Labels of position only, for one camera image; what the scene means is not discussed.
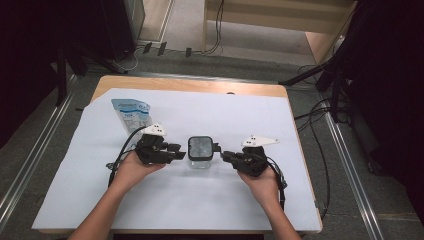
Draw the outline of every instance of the forearm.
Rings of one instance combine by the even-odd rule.
[[[266,215],[268,216],[269,222],[271,223],[275,239],[300,239],[299,234],[291,225],[278,201],[263,204],[262,208],[264,209]]]
[[[69,239],[107,239],[126,191],[113,184]]]

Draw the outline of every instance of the blue and white package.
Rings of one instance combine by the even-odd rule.
[[[112,99],[111,101],[128,134],[139,127],[152,125],[149,104],[135,99]]]

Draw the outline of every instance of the person's right hand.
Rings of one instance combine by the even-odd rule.
[[[113,180],[111,186],[118,186],[120,189],[129,191],[147,175],[163,167],[165,167],[165,164],[143,164],[137,153],[131,151],[119,165],[115,180]]]
[[[274,171],[267,167],[259,177],[251,177],[237,171],[240,178],[249,186],[256,201],[264,207],[278,203],[278,185]]]

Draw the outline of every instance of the white paper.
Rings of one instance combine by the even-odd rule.
[[[69,150],[34,221],[34,229],[75,229],[107,189],[127,133],[110,103],[133,98],[151,106],[165,141],[182,145],[210,136],[223,151],[241,152],[253,135],[276,138],[264,146],[288,187],[285,212],[298,231],[320,231],[321,221],[286,98],[177,91],[111,89],[84,109]],[[191,169],[188,157],[149,175],[124,198],[113,229],[271,230],[249,188],[215,153],[209,169]]]

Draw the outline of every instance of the wooden table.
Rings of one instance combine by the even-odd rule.
[[[186,147],[184,142],[187,141],[188,136],[202,136],[201,134],[212,134],[210,136],[219,141],[223,150],[233,151],[241,151],[240,142],[244,140],[242,138],[252,134],[251,130],[254,132],[265,130],[267,134],[281,139],[281,144],[266,146],[265,151],[277,158],[274,160],[282,167],[288,181],[289,187],[285,190],[286,214],[289,219],[291,218],[295,229],[298,226],[296,230],[300,232],[321,231],[322,223],[318,209],[315,207],[315,196],[288,104],[287,92],[283,86],[207,81],[206,79],[127,76],[104,76],[100,79],[93,94],[92,103],[83,112],[68,153],[34,221],[34,229],[43,233],[69,232],[70,229],[78,226],[105,191],[109,176],[104,167],[105,163],[114,161],[116,153],[128,137],[120,126],[121,123],[110,103],[110,99],[116,98],[113,94],[117,92],[119,96],[145,100],[151,104],[152,117],[158,119],[168,131],[165,139],[171,143],[181,144],[182,151]],[[222,93],[222,96],[202,93]],[[184,96],[188,96],[189,100],[181,100]],[[216,103],[215,100],[225,99],[227,105],[223,106],[221,112],[216,111],[221,109],[220,106],[211,107],[215,109],[214,113],[203,110],[204,114],[210,116],[224,115],[222,119],[217,119],[219,123],[214,122],[215,125],[211,125],[212,122],[208,121],[208,118],[199,114],[202,111],[200,105],[211,102],[207,100],[208,98],[213,99],[213,103]],[[240,105],[246,100],[249,100],[247,104]],[[250,100],[259,100],[264,107],[258,109],[255,103],[250,103]],[[173,104],[178,104],[178,101],[182,101],[185,105],[175,106],[178,109],[174,111]],[[258,130],[258,124],[252,124],[249,120],[252,116],[249,111],[250,106],[255,113],[260,114],[258,119],[253,119],[253,122],[264,123],[265,127],[259,128],[262,130]],[[237,112],[235,108],[242,108],[242,110]],[[265,116],[265,119],[262,119],[264,114],[269,114],[270,117]],[[181,117],[191,121],[182,121]],[[284,123],[269,124],[270,121],[275,122],[276,119],[283,118]],[[227,121],[227,128],[222,128],[221,126],[225,125],[222,123],[225,121]],[[115,219],[116,225],[114,223],[112,226],[114,233],[263,234],[271,232],[266,215],[251,196],[248,187],[239,179],[230,164],[223,162],[218,154],[215,155],[210,169],[196,171],[190,169],[184,162],[174,161],[166,168],[149,176],[149,181],[136,186],[121,204]],[[87,169],[82,169],[81,164],[85,164],[87,160],[90,160],[89,166]],[[198,204],[196,199],[193,200],[199,197],[203,204]],[[166,210],[152,217],[153,214],[160,212],[158,209]],[[209,220],[198,223],[199,221],[196,220],[198,217],[201,219],[206,217]],[[193,223],[185,223],[187,219],[192,219]]]
[[[220,4],[221,0],[205,0],[203,51],[207,21],[216,20]],[[304,31],[320,64],[347,30],[356,4],[352,0],[225,0],[222,21]]]
[[[111,88],[131,88],[150,90],[171,90],[186,92],[228,93],[287,98],[286,89],[281,85],[252,83],[195,81],[172,78],[138,78],[124,76],[105,76],[93,94],[92,100],[98,98]]]

